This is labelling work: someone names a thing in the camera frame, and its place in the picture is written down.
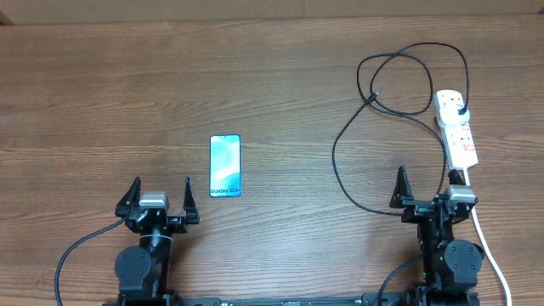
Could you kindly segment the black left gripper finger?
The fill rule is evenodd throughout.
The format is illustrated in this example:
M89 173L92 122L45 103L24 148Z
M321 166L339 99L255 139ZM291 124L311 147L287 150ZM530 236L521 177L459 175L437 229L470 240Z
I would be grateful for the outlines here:
M196 208L196 202L192 192L192 184L190 177L185 179L185 190L184 190L184 205L183 209L185 211L185 222L187 224L199 224L200 216Z
M130 214L133 208L139 204L141 191L141 179L136 177L131 184L129 190L121 198L121 200L116 204L115 215L117 217L126 217Z

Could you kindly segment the blue Galaxy smartphone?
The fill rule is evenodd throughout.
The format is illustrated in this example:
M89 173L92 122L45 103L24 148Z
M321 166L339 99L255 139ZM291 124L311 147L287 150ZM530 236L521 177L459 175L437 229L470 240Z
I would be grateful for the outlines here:
M210 138L209 194L212 198L241 196L241 137Z

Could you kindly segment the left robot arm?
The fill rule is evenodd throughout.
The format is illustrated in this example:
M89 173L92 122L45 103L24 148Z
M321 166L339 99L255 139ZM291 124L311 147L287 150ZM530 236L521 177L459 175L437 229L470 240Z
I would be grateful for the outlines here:
M191 224L200 223L190 178L186 178L184 216L168 213L169 200L164 191L141 191L136 178L116 204L115 215L133 233L139 244L119 253L115 274L119 280L118 305L181 305L181 297L168 288L173 236L185 234Z

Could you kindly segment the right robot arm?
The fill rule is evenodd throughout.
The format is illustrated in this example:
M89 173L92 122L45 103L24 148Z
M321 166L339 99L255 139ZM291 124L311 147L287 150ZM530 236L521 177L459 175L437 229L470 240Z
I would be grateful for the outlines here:
M389 206L401 209L401 221L417 225L423 282L409 285L395 301L398 305L478 305L470 289L478 284L484 249L458 240L453 225L468 219L478 198L458 171L449 172L450 185L431 201L412 194L405 167L399 167Z

